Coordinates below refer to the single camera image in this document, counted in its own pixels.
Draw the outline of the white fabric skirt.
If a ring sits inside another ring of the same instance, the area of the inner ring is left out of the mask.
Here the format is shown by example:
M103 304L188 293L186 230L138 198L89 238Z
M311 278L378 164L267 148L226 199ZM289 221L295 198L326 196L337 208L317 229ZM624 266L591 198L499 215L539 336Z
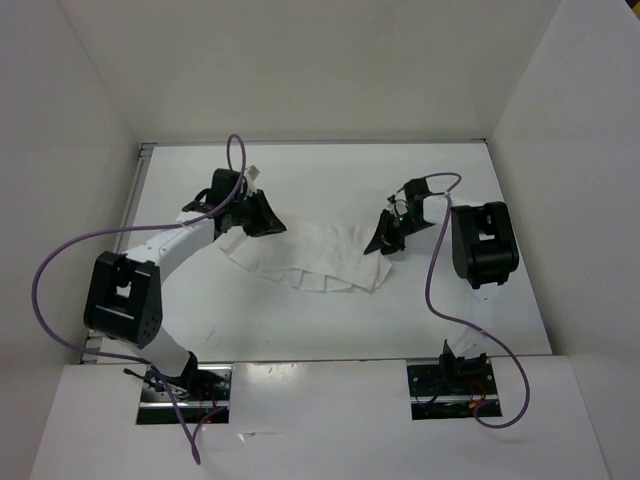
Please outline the white fabric skirt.
M371 227L292 215L285 215L283 222L285 232L259 238L234 227L215 245L248 272L302 291L372 292L392 269L381 253L364 252L374 233Z

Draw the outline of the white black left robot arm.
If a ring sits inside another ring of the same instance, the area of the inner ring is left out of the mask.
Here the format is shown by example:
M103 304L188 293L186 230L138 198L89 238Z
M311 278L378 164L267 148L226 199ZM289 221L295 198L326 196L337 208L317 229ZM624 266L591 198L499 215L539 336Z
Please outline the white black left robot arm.
M106 251L95 261L84 311L85 325L129 345L151 365L144 382L184 400L213 399L223 377L200 369L196 355L162 326L162 285L186 260L239 227L249 237L286 232L264 192L259 174L217 169L209 188L186 204L173 224L122 253Z

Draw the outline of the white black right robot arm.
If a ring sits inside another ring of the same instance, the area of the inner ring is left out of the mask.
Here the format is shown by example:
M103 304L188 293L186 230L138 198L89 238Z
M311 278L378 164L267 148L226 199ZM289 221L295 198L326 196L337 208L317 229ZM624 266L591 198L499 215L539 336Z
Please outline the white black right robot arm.
M456 202L451 188L431 190L429 181L435 177L411 179L387 198L364 253L391 255L403 251L409 236L440 227L427 271L425 300L431 313L464 328L460 341L444 342L438 359L438 387L459 393L482 378L488 361L486 343L500 347L510 359L516 358L504 341L488 331L488 323L495 299L519 267L520 256L504 202ZM461 318L438 310L431 298L435 266L446 234L450 235L454 272L470 289Z

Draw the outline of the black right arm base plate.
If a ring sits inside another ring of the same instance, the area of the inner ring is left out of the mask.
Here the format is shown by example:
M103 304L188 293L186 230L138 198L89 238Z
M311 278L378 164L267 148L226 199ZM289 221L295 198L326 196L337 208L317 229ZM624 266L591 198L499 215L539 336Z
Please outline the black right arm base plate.
M502 416L490 364L479 375L448 384L440 378L435 363L408 364L406 372L413 421L472 418L477 406L481 418Z

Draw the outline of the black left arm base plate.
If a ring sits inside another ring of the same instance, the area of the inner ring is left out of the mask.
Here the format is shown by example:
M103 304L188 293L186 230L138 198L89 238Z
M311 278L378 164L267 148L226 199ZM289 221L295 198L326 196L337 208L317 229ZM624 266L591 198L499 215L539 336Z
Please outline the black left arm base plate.
M204 419L207 424L226 424L229 421L233 367L230 364L203 364L200 370L207 372L207 377L216 376L217 380L213 384L208 383L198 393L176 395L177 405L185 423L196 425ZM143 376L137 374L137 377L143 381L143 386L136 424L178 424L179 419L169 395L154 378L154 374L147 371Z

